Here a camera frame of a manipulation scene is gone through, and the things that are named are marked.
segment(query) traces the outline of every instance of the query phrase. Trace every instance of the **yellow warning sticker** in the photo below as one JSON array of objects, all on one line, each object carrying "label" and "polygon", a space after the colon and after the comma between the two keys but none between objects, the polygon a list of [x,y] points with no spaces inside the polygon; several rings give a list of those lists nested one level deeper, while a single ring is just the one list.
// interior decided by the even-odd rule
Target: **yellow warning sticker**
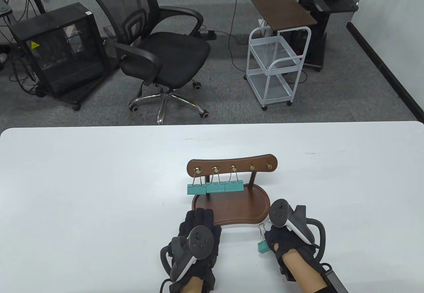
[{"label": "yellow warning sticker", "polygon": [[35,42],[31,42],[31,49],[35,49],[35,48],[37,48],[37,47],[39,47],[40,45],[38,45],[38,43],[35,43]]}]

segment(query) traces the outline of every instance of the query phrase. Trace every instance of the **white metal shelf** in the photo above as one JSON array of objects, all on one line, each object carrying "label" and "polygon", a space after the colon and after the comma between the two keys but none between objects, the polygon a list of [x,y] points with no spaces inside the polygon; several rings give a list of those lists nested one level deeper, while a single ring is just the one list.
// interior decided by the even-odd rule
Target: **white metal shelf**
[{"label": "white metal shelf", "polygon": [[[246,79],[264,110],[267,104],[293,102],[311,39],[311,30],[306,26],[280,30],[276,36],[252,38],[257,31],[270,29],[269,26],[258,27],[250,33],[246,65]],[[281,35],[283,32],[295,30],[305,30],[308,34],[302,55],[297,55]],[[249,68],[250,54],[259,68]],[[293,89],[283,77],[283,74],[290,72],[297,72]]]},{"label": "white metal shelf", "polygon": [[264,37],[249,40],[250,52],[255,57],[265,75],[296,72],[299,70],[300,59],[286,40],[281,36]]}]

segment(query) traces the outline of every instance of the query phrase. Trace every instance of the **chair seat cushion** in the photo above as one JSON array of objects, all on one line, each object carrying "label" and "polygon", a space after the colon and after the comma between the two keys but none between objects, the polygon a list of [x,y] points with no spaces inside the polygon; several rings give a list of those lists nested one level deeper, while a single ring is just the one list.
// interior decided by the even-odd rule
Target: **chair seat cushion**
[{"label": "chair seat cushion", "polygon": [[[200,38],[164,31],[149,35],[137,47],[155,54],[162,61],[155,83],[171,89],[179,89],[190,82],[210,52],[209,43]],[[126,75],[142,78],[148,67],[141,67],[136,57],[126,56],[121,69]]]}]

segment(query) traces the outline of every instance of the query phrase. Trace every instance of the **black desk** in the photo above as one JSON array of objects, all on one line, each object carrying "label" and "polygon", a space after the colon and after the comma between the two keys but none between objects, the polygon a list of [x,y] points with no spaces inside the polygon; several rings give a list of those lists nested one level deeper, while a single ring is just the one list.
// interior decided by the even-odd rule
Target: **black desk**
[{"label": "black desk", "polygon": [[[316,71],[321,71],[324,66],[325,43],[327,33],[325,32],[328,19],[333,13],[349,13],[356,12],[358,6],[353,0],[299,0],[299,4],[310,12],[310,15],[318,22],[316,26],[312,26],[312,37],[309,44],[308,53],[306,54],[305,66],[314,67]],[[299,36],[292,36],[291,46],[303,49],[301,46],[302,39]]]}]

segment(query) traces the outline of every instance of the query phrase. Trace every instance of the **hand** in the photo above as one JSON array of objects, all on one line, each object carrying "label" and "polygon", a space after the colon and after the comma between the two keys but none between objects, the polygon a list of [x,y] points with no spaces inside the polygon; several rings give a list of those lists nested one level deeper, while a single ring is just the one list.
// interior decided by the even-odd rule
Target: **hand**
[{"label": "hand", "polygon": [[205,210],[203,208],[197,208],[196,210],[187,212],[185,221],[180,224],[178,235],[188,237],[190,231],[198,225],[204,225],[212,231],[214,236],[214,247],[211,254],[206,259],[197,260],[180,281],[171,284],[169,287],[171,293],[180,292],[182,287],[187,285],[193,276],[204,280],[203,286],[206,286],[206,292],[209,292],[214,288],[215,277],[212,273],[212,268],[214,267],[218,256],[221,226],[214,225],[214,216],[211,209]]},{"label": "hand", "polygon": [[313,267],[318,273],[325,273],[321,264],[314,259],[316,247],[308,245],[293,231],[289,231],[286,227],[277,228],[272,226],[270,231],[265,232],[265,239],[269,248],[275,253],[278,264],[281,266],[281,272],[291,277],[290,271],[283,262],[283,255],[289,250],[295,249],[301,257]]}]

